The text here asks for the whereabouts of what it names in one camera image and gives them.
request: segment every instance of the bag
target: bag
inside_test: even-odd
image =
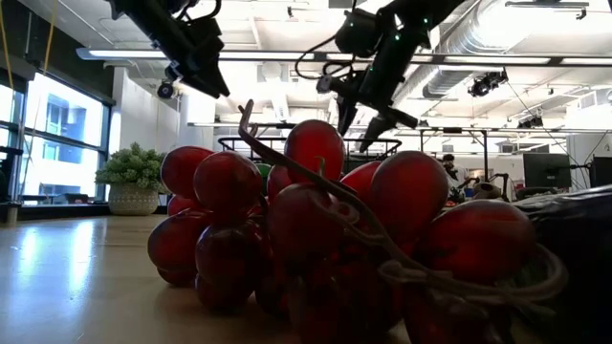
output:
[[[554,319],[524,315],[540,330],[548,328],[554,343],[612,343],[612,185],[513,205],[529,216],[538,241],[569,271],[567,287],[549,305],[557,311]]]

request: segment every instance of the table surface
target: table surface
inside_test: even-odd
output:
[[[207,313],[146,254],[164,217],[46,221],[0,228],[0,343],[297,343],[254,303]],[[403,326],[386,343],[409,343]]]

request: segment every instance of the computer monitor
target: computer monitor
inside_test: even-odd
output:
[[[565,154],[523,154],[526,187],[570,187],[570,159]]]
[[[612,158],[594,157],[590,175],[592,187],[612,184]]]

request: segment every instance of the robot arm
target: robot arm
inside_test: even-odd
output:
[[[214,15],[221,8],[193,20],[183,21],[172,14],[186,11],[199,0],[106,0],[111,4],[113,19],[127,15],[170,60],[165,69],[171,80],[212,97],[229,96],[230,90],[219,71],[219,53],[224,47],[221,30]]]
[[[376,55],[364,71],[334,77],[325,75],[320,93],[339,95],[339,132],[344,135],[361,103],[379,112],[368,125],[366,139],[376,139],[399,122],[416,127],[418,120],[392,108],[392,97],[419,46],[429,47],[428,33],[464,0],[394,0],[376,14],[362,10],[346,13],[336,34],[340,51],[357,57]],[[361,152],[369,144],[361,145]]]
[[[106,0],[113,18],[125,14],[170,60],[166,76],[212,97],[228,96],[230,90],[219,71],[219,53],[224,47],[214,16],[184,21],[186,9],[199,0]],[[364,71],[345,76],[325,75],[317,85],[320,92],[339,95],[339,131],[345,134],[355,117],[357,103],[379,111],[365,137],[375,139],[399,122],[415,127],[418,120],[393,109],[391,98],[419,46],[428,46],[428,32],[440,24],[464,0],[394,0],[376,14],[362,10],[346,13],[336,34],[341,52],[358,57],[376,55]]]

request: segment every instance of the potted plant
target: potted plant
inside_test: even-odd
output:
[[[108,206],[115,215],[144,216],[157,209],[159,193],[165,192],[160,166],[165,153],[143,150],[136,142],[111,155],[96,172],[96,183],[111,186]]]

